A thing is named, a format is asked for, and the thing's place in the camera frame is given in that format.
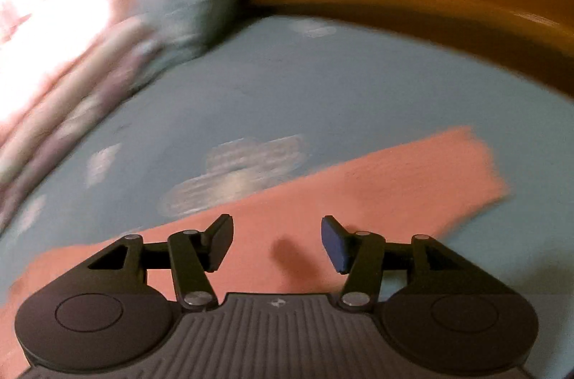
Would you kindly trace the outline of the blue patterned bed sheet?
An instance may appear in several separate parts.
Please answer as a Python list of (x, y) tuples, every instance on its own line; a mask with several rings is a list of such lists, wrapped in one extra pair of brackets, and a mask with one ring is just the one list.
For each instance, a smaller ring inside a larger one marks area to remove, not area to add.
[(453, 125), (492, 148), (509, 201), (452, 246), (513, 280), (573, 261), (573, 103), (478, 58), (392, 33), (274, 16), (165, 71), (49, 175), (1, 239), (8, 289), (42, 251), (94, 243), (198, 208), (171, 190), (215, 151), (295, 178)]

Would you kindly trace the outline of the floral folded quilt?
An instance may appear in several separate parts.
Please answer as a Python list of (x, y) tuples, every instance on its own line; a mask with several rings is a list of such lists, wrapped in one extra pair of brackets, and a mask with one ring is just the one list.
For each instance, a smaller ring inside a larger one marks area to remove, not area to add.
[(160, 39), (141, 17), (109, 35), (27, 114), (1, 147), (1, 227), (77, 143), (130, 91)]

